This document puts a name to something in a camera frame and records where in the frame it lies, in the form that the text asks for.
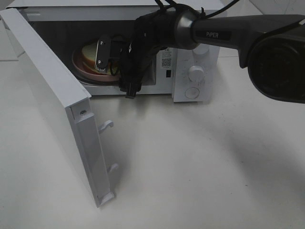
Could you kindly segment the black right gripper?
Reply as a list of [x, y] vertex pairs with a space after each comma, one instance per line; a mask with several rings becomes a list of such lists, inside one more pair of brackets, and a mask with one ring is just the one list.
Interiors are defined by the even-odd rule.
[[[126, 98], [134, 99], [140, 91], [142, 79], [156, 54], [167, 47], [175, 46], [175, 12], [155, 12], [138, 17], [129, 42], [120, 53], [119, 88]], [[97, 42], [95, 69], [105, 72], [111, 53], [111, 38], [102, 35]]]

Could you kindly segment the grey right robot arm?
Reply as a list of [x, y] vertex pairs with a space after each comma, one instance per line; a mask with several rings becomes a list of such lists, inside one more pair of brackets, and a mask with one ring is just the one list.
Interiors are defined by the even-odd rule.
[[134, 98], [156, 54], [165, 48], [192, 50], [199, 44], [235, 49], [239, 65], [263, 95], [278, 101], [305, 101], [304, 15], [209, 18], [185, 5], [138, 17], [130, 40], [114, 50], [119, 87]]

